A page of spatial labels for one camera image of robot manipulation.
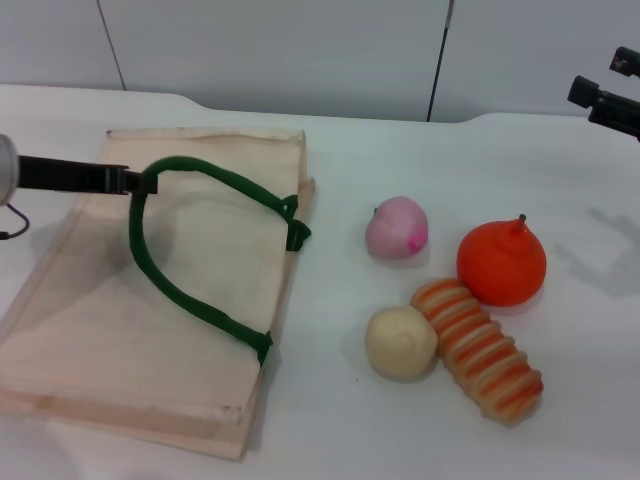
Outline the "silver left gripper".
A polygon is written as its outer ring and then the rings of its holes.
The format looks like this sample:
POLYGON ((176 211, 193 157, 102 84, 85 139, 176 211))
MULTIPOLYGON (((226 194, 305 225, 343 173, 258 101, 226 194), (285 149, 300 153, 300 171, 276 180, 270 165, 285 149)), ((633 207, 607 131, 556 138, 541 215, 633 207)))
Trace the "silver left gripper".
POLYGON ((72 162, 20 155, 12 140, 0 135, 0 205, 17 188, 108 195, 156 194, 158 180, 145 180, 128 166, 72 162))

